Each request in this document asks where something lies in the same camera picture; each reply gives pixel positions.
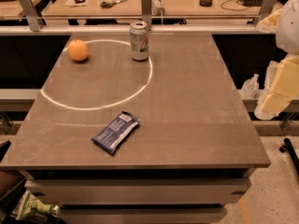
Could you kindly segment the yellow foam-padded gripper finger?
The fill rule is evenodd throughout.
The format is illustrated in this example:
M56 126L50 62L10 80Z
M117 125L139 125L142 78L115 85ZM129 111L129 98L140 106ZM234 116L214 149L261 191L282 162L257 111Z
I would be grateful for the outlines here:
M261 120L277 117L298 96L299 55L289 53L280 62L268 65L254 115Z

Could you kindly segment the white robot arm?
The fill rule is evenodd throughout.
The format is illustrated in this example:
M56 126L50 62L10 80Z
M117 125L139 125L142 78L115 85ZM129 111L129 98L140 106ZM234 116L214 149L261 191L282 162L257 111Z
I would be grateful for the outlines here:
M254 110L256 118L270 120L299 96L299 0L288 0L283 8L260 21L258 28L276 32L277 47L287 53L280 62L268 65Z

